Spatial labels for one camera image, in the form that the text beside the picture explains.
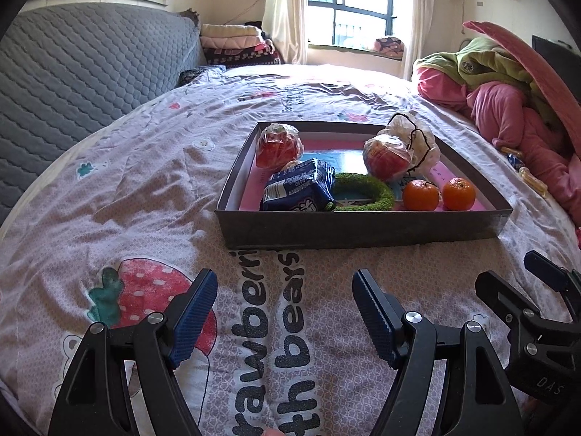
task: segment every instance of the pink paper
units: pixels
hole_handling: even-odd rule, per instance
[[[310,139],[303,139],[304,151],[319,152],[325,150],[360,150],[363,151],[363,141],[315,141]],[[242,199],[240,200],[239,211],[259,211],[260,200],[264,192],[266,182],[274,171],[267,169],[260,169],[256,164],[252,164],[248,180]],[[456,177],[442,162],[439,162],[430,172],[429,180],[432,181],[440,190],[446,182]],[[403,206],[398,204],[394,210],[403,210]],[[436,211],[443,211],[444,206],[442,202],[436,208]],[[470,211],[486,211],[486,208],[478,199]]]

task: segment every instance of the screw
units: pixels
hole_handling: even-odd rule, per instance
[[[91,331],[91,334],[99,334],[104,328],[103,323],[93,323],[89,331]]]
[[[527,351],[531,356],[535,356],[538,352],[537,346],[535,346],[533,343],[527,344],[525,346],[525,351]]]
[[[420,315],[417,311],[408,311],[406,313],[406,320],[410,323],[419,323],[422,321],[422,315]]]
[[[466,325],[466,328],[468,328],[468,330],[470,332],[480,332],[482,329],[482,326],[480,326],[480,323],[477,323],[477,322],[468,322],[468,324]]]
[[[157,324],[163,321],[163,313],[159,313],[155,311],[155,313],[151,313],[147,316],[147,322],[149,324]]]

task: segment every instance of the blue snack package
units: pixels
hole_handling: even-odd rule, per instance
[[[507,159],[510,165],[516,170],[517,172],[521,169],[521,167],[525,167],[525,163],[516,157],[514,154],[507,155]]]
[[[263,211],[331,211],[335,168],[316,158],[273,174],[264,187]]]

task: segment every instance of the apple in plastic bag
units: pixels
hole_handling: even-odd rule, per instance
[[[256,166],[261,169],[280,170],[303,155],[304,147],[298,129],[281,123],[272,123],[258,138]]]
[[[400,138],[380,134],[365,142],[363,162],[367,171],[382,182],[403,177],[411,166],[413,152],[406,148]]]

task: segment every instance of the mattress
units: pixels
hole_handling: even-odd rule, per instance
[[[513,214],[498,238],[325,251],[224,247],[213,210],[257,121],[382,124],[402,110],[417,112],[510,202]],[[13,209],[0,241],[0,378],[42,432],[90,323],[136,322],[203,267],[216,272],[218,296],[204,339],[176,376],[207,436],[260,431],[250,426],[291,432],[298,416],[309,422],[306,434],[371,432],[394,372],[377,357],[352,299],[357,269],[369,269],[406,309],[434,323],[484,323],[506,364],[507,328],[475,296],[477,275],[495,270],[545,317],[566,320],[559,297],[522,259],[535,249],[560,266],[581,267],[564,211],[529,189],[466,120],[423,100],[406,81],[334,66],[209,71],[161,95],[54,163]],[[248,277],[264,284],[264,303],[249,303]],[[124,291],[114,310],[99,299],[111,278]],[[301,326],[290,332],[285,288],[292,278],[301,284]],[[264,329],[251,336],[249,326]],[[297,349],[304,359],[285,359]],[[131,365],[128,375],[141,434],[153,435]],[[431,434],[443,375],[437,363],[420,435]],[[297,389],[309,403],[289,412],[284,403]]]
[[[194,22],[167,11],[75,3],[18,15],[0,41],[0,224],[62,153],[202,63]]]

